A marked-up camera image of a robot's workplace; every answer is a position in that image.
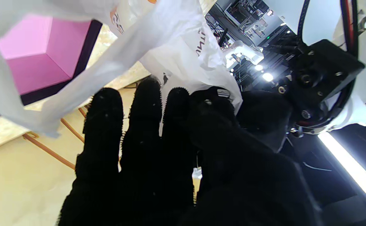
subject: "pink wall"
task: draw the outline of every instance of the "pink wall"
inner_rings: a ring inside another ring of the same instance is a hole
[[[70,78],[73,77],[90,22],[53,19],[46,53]]]
[[[1,38],[0,52],[19,93],[70,80],[89,25],[30,15]]]
[[[26,16],[0,39],[5,59],[45,53],[51,34],[52,17]]]
[[[29,93],[70,80],[70,77],[45,53],[7,60],[20,94]]]

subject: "fluorescent light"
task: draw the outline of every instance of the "fluorescent light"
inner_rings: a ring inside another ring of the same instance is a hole
[[[318,135],[318,138],[366,193],[366,170],[360,166],[360,164],[334,139],[334,137],[331,136],[331,134],[321,133]]]
[[[265,81],[270,82],[274,80],[274,77],[270,73],[265,73],[262,75],[262,78],[265,79]]]
[[[260,70],[262,70],[262,69],[263,69],[263,67],[262,67],[262,65],[259,65],[259,64],[258,64],[258,65],[256,65],[256,66],[255,66],[255,69],[256,69],[256,70],[258,70],[258,71],[260,71]]]

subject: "light strip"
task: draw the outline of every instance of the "light strip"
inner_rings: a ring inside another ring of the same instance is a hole
[[[329,133],[321,133],[318,138],[336,157],[346,171],[366,193],[366,170]]]

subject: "wooden stick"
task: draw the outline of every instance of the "wooden stick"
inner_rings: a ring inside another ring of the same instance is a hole
[[[77,131],[75,129],[73,129],[73,127],[70,126],[70,124],[67,123],[66,120],[64,120],[63,118],[60,120],[66,127],[68,130],[70,130],[78,139],[80,139],[83,143],[85,142],[84,137],[82,137],[79,133],[77,133]]]
[[[26,133],[23,135],[23,137],[25,139],[29,140],[31,143],[33,143],[36,146],[38,146],[40,149],[44,150],[46,153],[50,154],[55,159],[59,160],[61,163],[65,164],[66,166],[68,166],[70,168],[72,168],[73,170],[76,169],[76,166],[73,163],[70,163],[64,157],[61,157],[56,152],[52,151],[51,149],[49,149],[48,147],[46,147],[45,145],[43,145],[42,143],[40,143],[38,140],[35,140],[34,138],[30,137]]]
[[[84,116],[84,118],[87,117],[87,114],[81,107],[78,110],[81,112],[81,114]]]

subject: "pink box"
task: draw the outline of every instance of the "pink box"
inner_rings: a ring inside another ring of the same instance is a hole
[[[57,93],[81,73],[100,28],[98,21],[28,15],[1,38],[0,53],[10,67],[23,103]]]

